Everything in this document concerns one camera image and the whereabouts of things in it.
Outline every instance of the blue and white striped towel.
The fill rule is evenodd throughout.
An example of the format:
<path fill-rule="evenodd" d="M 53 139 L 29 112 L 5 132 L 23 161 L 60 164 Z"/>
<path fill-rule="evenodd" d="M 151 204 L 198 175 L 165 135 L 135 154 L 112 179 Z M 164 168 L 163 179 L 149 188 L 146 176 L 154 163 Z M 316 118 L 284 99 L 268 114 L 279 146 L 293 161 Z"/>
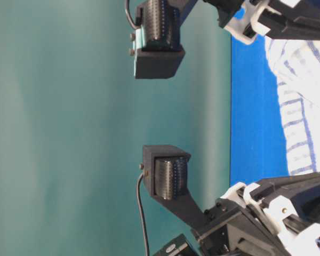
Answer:
<path fill-rule="evenodd" d="M 290 175 L 320 172 L 320 41 L 266 38 Z"/>

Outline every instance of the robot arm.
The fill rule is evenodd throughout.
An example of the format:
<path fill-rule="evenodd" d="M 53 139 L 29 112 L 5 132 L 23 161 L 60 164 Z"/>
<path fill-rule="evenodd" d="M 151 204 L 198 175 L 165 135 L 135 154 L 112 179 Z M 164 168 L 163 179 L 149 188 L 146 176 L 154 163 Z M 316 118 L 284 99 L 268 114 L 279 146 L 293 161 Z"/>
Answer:
<path fill-rule="evenodd" d="M 320 173 L 238 183 L 204 213 L 187 188 L 190 155 L 144 146 L 150 196 L 192 228 L 203 256 L 320 256 Z M 155 256 L 198 256 L 183 235 Z"/>
<path fill-rule="evenodd" d="M 251 44 L 257 35 L 273 39 L 320 40 L 320 0 L 204 0 L 216 7 L 219 26 Z M 173 77 L 185 56 L 180 27 L 197 0 L 147 0 L 137 7 L 132 28 L 134 76 Z M 242 18 L 236 13 L 244 9 Z"/>

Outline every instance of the blue surface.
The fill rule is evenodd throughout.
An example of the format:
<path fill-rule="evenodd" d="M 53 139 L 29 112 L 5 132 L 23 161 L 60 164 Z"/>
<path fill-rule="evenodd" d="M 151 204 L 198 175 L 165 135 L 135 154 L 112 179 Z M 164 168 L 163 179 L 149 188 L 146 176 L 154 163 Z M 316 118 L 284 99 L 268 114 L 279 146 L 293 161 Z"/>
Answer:
<path fill-rule="evenodd" d="M 288 175 L 276 77 L 268 67 L 265 40 L 232 39 L 231 185 Z"/>

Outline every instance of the teal backdrop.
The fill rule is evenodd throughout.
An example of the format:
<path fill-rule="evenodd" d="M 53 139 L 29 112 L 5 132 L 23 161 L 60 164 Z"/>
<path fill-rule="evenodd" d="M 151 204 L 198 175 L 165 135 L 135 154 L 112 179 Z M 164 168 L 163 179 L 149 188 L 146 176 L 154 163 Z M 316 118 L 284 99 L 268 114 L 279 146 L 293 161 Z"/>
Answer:
<path fill-rule="evenodd" d="M 200 1 L 173 79 L 136 81 L 122 0 L 0 0 L 0 256 L 144 253 L 142 145 L 192 154 L 201 208 L 229 186 L 230 37 Z M 189 228 L 142 188 L 154 253 Z"/>

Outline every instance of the white plastic part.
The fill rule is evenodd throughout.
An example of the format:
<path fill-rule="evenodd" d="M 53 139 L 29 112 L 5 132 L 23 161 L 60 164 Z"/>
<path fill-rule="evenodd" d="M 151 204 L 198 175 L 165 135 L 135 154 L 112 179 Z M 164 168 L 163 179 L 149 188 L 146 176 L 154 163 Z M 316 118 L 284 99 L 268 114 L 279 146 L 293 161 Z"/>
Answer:
<path fill-rule="evenodd" d="M 222 199 L 229 199 L 231 201 L 236 202 L 239 206 L 246 208 L 246 205 L 244 203 L 244 201 L 242 200 L 242 198 L 239 197 L 239 195 L 237 194 L 237 190 L 239 190 L 240 188 L 245 187 L 246 185 L 242 182 L 239 182 L 235 185 L 233 185 L 232 187 L 230 187 L 226 193 L 224 195 L 222 195 L 220 198 Z"/>
<path fill-rule="evenodd" d="M 229 23 L 225 26 L 225 29 L 229 31 L 237 40 L 241 41 L 244 44 L 252 44 L 256 36 L 249 38 L 243 35 L 243 31 L 246 26 L 250 23 L 251 17 L 254 15 L 256 7 L 253 6 L 249 0 L 244 1 L 242 4 L 244 9 L 244 15 L 241 19 L 236 19 L 233 17 Z"/>
<path fill-rule="evenodd" d="M 286 246 L 286 250 L 292 256 L 320 256 L 320 224 L 312 224 L 302 231 L 289 245 Z"/>
<path fill-rule="evenodd" d="M 263 213 L 262 208 L 260 206 L 261 203 L 262 203 L 262 199 L 259 199 L 258 201 L 255 201 L 250 195 L 250 193 L 252 191 L 254 191 L 255 189 L 257 189 L 258 187 L 260 187 L 260 185 L 258 185 L 257 183 L 251 183 L 249 186 L 247 186 L 244 189 L 243 198 L 244 198 L 244 201 L 245 201 L 246 205 L 254 206 L 256 208 L 258 214 L 260 214 L 263 219 L 266 219 L 267 217 Z"/>
<path fill-rule="evenodd" d="M 300 2 L 300 0 L 293 0 L 291 4 L 293 4 L 293 2 L 295 3 L 296 1 L 296 4 Z M 270 0 L 263 0 L 257 6 L 253 6 L 249 2 L 249 0 L 244 1 L 244 3 L 242 4 L 242 8 L 244 9 L 243 17 L 239 20 L 233 17 L 225 26 L 225 29 L 229 31 L 237 40 L 243 42 L 244 44 L 252 44 L 255 41 L 257 35 L 255 35 L 253 38 L 249 38 L 243 35 L 246 26 L 251 24 L 252 30 L 254 32 L 265 36 L 268 32 L 270 32 L 270 28 L 259 22 L 259 18 L 262 15 L 263 11 L 267 10 L 269 12 L 282 15 L 280 12 L 268 6 L 269 2 Z"/>
<path fill-rule="evenodd" d="M 270 202 L 269 208 L 264 208 L 263 211 L 276 229 L 277 236 L 282 244 L 285 247 L 289 245 L 296 235 L 286 228 L 283 220 L 291 214 L 298 216 L 292 202 L 284 196 L 278 196 Z"/>
<path fill-rule="evenodd" d="M 288 5 L 290 8 L 294 8 L 301 0 L 280 0 L 285 5 Z"/>

